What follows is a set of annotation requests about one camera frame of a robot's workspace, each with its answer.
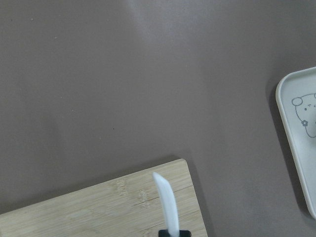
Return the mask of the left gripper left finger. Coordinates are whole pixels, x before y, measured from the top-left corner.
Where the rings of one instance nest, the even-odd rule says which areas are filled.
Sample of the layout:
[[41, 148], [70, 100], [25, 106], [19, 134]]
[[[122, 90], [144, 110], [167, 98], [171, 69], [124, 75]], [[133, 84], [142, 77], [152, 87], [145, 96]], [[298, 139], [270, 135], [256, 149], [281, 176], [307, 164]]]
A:
[[169, 237], [168, 230], [159, 230], [158, 231], [158, 237]]

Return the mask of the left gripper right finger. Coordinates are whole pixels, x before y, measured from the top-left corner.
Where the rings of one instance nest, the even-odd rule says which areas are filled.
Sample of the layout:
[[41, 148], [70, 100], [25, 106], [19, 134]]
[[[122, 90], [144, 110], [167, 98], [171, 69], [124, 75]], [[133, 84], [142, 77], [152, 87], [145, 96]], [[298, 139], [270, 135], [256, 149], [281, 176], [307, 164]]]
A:
[[191, 237], [191, 232], [189, 230], [180, 230], [179, 237]]

